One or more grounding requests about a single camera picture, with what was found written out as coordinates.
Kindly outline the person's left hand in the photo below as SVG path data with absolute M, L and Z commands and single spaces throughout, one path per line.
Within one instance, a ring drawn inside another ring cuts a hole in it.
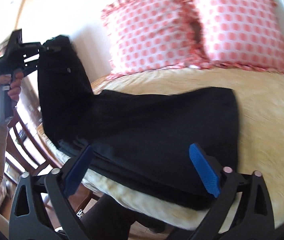
M 8 75 L 1 75 L 0 76 L 0 86 L 1 85 L 10 85 L 10 89 L 8 91 L 8 96 L 10 97 L 10 99 L 12 100 L 13 104 L 16 105 L 18 100 L 19 100 L 19 96 L 21 93 L 21 85 L 22 85 L 22 79 L 23 79 L 24 75 L 22 72 L 18 72 L 15 74 L 15 78 L 12 79 L 11 77 L 9 77 Z

